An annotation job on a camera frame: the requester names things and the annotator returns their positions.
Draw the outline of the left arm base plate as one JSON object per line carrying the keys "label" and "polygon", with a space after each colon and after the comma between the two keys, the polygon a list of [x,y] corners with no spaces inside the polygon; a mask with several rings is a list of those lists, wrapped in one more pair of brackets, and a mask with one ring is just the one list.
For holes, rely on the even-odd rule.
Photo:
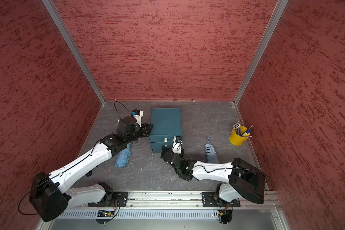
{"label": "left arm base plate", "polygon": [[107,192],[99,202],[88,203],[88,207],[125,207],[128,192]]}

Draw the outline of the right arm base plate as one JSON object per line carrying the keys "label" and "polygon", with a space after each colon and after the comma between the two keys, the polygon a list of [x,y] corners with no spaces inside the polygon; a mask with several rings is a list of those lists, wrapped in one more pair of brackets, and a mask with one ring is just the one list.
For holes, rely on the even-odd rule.
{"label": "right arm base plate", "polygon": [[241,206],[239,199],[227,202],[215,196],[215,192],[202,192],[201,195],[204,208],[239,208]]}

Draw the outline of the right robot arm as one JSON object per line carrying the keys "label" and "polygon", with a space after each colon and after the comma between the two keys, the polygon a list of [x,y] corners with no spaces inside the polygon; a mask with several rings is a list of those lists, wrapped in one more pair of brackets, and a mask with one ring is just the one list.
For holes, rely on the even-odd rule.
{"label": "right robot arm", "polygon": [[240,158],[229,163],[204,163],[196,160],[185,160],[183,153],[162,147],[161,158],[170,165],[179,178],[185,181],[196,179],[221,182],[218,199],[231,202],[244,198],[255,204],[264,203],[264,172]]}

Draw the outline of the teal drawer cabinet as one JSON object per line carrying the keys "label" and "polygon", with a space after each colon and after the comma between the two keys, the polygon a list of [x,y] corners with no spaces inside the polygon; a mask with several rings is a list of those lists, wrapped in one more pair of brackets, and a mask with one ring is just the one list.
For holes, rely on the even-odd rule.
{"label": "teal drawer cabinet", "polygon": [[154,153],[161,153],[162,147],[171,149],[174,137],[183,137],[180,108],[154,108],[150,123],[153,124],[153,129],[149,140]]}

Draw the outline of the blue umbrella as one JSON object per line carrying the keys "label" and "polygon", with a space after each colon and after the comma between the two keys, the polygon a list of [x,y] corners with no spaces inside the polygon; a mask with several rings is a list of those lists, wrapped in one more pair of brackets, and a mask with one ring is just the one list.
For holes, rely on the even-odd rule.
{"label": "blue umbrella", "polygon": [[128,164],[131,155],[131,144],[128,144],[124,150],[122,150],[116,159],[115,167],[123,168]]}
{"label": "blue umbrella", "polygon": [[207,163],[219,164],[219,159],[214,146],[211,144],[209,137],[206,137],[207,144],[205,145],[205,153],[207,157]]}

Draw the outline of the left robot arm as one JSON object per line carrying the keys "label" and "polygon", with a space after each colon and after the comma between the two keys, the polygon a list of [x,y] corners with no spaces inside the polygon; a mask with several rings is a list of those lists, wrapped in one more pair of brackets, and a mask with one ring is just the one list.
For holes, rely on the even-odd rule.
{"label": "left robot arm", "polygon": [[73,185],[95,167],[117,156],[128,144],[147,138],[153,124],[143,124],[140,115],[119,121],[116,133],[98,140],[88,152],[49,174],[40,172],[33,178],[29,202],[44,222],[60,216],[65,210],[85,205],[116,205],[113,189],[105,182],[93,186],[73,188]]}

